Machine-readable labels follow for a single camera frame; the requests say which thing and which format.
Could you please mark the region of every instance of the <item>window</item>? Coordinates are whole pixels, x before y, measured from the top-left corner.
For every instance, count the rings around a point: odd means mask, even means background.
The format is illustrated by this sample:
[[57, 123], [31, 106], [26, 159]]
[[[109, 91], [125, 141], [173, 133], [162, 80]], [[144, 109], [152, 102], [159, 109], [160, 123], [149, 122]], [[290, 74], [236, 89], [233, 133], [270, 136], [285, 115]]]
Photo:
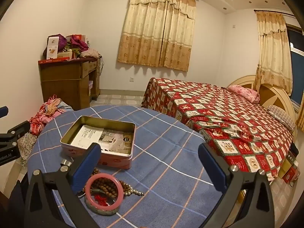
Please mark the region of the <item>window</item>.
[[299, 110], [304, 91], [304, 36], [301, 28], [287, 25], [292, 65], [292, 93], [290, 99]]

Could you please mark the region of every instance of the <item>pink bangle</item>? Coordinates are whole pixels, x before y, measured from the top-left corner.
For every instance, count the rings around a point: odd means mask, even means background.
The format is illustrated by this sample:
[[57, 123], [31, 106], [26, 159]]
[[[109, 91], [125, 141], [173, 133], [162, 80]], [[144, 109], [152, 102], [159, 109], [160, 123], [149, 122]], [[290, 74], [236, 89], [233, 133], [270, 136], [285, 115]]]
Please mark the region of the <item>pink bangle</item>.
[[[97, 204], [95, 201], [93, 201], [92, 196], [91, 196], [91, 185], [92, 183], [101, 177], [105, 177], [107, 179], [110, 179], [114, 182], [114, 184], [117, 187], [118, 190], [118, 197], [117, 200], [114, 202], [113, 205], [110, 206], [100, 206], [99, 204]], [[124, 198], [124, 190], [123, 187], [121, 186], [121, 183], [112, 175], [109, 175], [107, 173], [98, 173], [95, 174], [94, 176], [90, 177], [89, 180], [87, 181], [86, 185], [85, 185], [85, 196], [87, 197], [88, 201], [96, 208], [101, 209], [101, 210], [105, 210], [105, 211], [111, 211], [114, 210], [115, 208], [119, 207], [121, 202], [123, 201]]]

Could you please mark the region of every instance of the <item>striped pillow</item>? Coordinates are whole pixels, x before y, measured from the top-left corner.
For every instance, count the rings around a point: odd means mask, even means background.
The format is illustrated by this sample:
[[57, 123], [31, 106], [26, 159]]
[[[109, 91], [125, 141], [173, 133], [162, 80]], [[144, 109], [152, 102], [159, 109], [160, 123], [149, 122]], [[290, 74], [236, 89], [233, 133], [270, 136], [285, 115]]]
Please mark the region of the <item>striped pillow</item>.
[[282, 108], [276, 105], [270, 105], [267, 107], [268, 113], [283, 124], [291, 133], [294, 131], [294, 121]]

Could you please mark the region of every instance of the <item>white wall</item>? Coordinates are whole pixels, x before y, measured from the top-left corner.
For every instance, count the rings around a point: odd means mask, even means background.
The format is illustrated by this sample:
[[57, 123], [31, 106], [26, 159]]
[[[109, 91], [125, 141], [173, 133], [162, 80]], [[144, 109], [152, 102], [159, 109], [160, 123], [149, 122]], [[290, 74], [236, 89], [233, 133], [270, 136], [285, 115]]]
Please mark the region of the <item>white wall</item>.
[[105, 62], [101, 89], [144, 91], [151, 77], [168, 77], [214, 83], [220, 61], [225, 15], [214, 7], [197, 1], [192, 52], [188, 72], [168, 68], [150, 68], [117, 62], [118, 46], [129, 0], [89, 0], [81, 32]]
[[[38, 60], [49, 35], [75, 33], [85, 0], [15, 0], [0, 22], [0, 133], [34, 116], [43, 103]], [[0, 167], [0, 191], [10, 171]]]
[[[284, 16], [284, 18], [286, 23], [300, 27], [295, 18], [289, 16]], [[253, 9], [243, 9], [227, 14], [216, 85], [226, 87], [240, 77], [255, 75], [259, 55], [257, 18]]]

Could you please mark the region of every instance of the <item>bed headboard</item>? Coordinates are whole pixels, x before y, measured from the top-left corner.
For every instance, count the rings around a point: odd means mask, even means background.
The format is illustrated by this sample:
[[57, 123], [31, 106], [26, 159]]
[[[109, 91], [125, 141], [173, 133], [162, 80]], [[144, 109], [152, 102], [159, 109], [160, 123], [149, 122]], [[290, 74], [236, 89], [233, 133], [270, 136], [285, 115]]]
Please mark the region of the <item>bed headboard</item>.
[[[252, 89], [254, 79], [255, 79], [255, 75], [246, 75], [244, 77], [235, 80], [230, 85], [239, 85], [242, 87], [247, 87]], [[260, 94], [260, 102], [259, 102], [260, 105], [262, 105], [265, 108], [269, 105], [276, 105], [282, 108], [283, 110], [285, 110], [295, 122], [295, 111], [293, 105], [290, 101], [289, 96], [282, 88], [272, 87], [271, 85], [263, 84], [260, 88], [259, 94]], [[296, 129], [294, 130], [293, 136], [295, 139]]]

